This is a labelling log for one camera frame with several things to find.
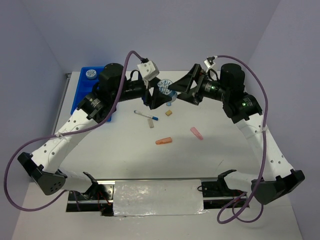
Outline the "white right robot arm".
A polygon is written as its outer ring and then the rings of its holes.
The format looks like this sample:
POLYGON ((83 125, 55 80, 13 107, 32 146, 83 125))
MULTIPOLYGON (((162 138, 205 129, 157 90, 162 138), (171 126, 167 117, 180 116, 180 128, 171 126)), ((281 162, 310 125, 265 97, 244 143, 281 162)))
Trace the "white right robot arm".
POLYGON ((262 205, 292 192, 305 175, 295 170, 286 160, 267 126, 263 124, 264 114, 257 99, 245 92, 245 72, 235 63, 224 64, 218 80, 210 78, 199 64, 181 79, 170 84, 169 90, 178 92, 178 99, 198 105, 203 98, 222 102, 222 109, 242 132, 255 157, 264 164, 263 175, 228 170, 218 175, 217 190, 223 196, 234 190, 253 193, 262 205))

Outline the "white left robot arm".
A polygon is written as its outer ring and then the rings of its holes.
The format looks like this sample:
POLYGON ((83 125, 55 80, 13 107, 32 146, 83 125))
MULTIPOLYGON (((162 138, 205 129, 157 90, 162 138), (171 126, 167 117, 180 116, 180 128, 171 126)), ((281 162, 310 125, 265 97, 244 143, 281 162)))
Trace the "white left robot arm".
POLYGON ((118 102, 142 99, 144 105, 155 109, 169 101, 160 93, 156 64, 145 58, 137 67, 138 77, 132 80, 126 78, 123 65, 107 64, 67 122, 41 147, 18 156, 17 160, 46 196, 66 190, 79 192, 88 200, 95 198, 102 186, 88 172, 63 170, 65 158, 90 132, 110 119, 118 102))

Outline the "pink pen cap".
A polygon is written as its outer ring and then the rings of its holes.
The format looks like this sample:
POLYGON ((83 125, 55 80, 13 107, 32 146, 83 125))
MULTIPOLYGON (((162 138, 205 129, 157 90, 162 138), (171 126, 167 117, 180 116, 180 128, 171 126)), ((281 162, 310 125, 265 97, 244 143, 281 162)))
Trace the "pink pen cap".
POLYGON ((204 137, 201 135, 201 133, 195 128, 195 127, 192 127, 190 129, 190 131, 199 139, 199 140, 203 140, 204 137))

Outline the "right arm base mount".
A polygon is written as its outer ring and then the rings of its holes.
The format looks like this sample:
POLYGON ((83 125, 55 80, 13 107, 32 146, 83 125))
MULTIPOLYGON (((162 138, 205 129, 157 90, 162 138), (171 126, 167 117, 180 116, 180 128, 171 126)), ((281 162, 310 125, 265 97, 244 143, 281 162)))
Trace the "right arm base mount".
POLYGON ((218 175, 215 181, 202 181, 201 185, 197 187, 197 190, 202 193, 204 198, 213 197, 237 197, 239 196, 239 191, 230 189, 227 186, 225 177, 228 174, 235 172, 236 170, 227 170, 218 175))

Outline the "blue jar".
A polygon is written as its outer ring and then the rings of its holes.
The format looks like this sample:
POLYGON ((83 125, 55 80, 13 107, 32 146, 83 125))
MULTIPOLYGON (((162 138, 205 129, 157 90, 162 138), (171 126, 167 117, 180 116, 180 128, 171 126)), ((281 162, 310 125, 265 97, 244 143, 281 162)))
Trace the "blue jar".
POLYGON ((89 69, 85 72, 85 76, 88 80, 95 80, 98 77, 98 73, 95 69, 89 69))
POLYGON ((169 79, 162 79, 157 83, 158 89, 160 91, 160 93, 169 96, 169 97, 173 97, 175 96, 177 93, 174 90, 170 90, 169 86, 172 84, 173 82, 169 79))

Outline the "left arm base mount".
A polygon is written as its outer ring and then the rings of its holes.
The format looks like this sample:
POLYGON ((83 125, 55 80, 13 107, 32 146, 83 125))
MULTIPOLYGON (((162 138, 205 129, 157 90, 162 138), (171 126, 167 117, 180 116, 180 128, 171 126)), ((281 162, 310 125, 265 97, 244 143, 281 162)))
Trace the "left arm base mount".
POLYGON ((75 190, 73 191, 73 196, 74 196, 74 200, 76 202, 77 210, 79 212, 81 211, 80 204, 78 201, 78 196, 82 196, 83 198, 85 198, 87 200, 96 199, 97 200, 97 208, 102 216, 105 216, 105 217, 113 216, 114 215, 113 204, 110 203, 109 198, 108 198, 108 191, 109 190, 106 189, 103 184, 99 184, 97 182, 97 180, 92 175, 90 175, 88 172, 83 172, 83 174, 86 175, 90 179, 91 185, 84 193, 80 193, 80 192, 76 193, 75 190), (102 204, 100 204, 100 199, 106 201, 106 206, 103 206, 102 204))

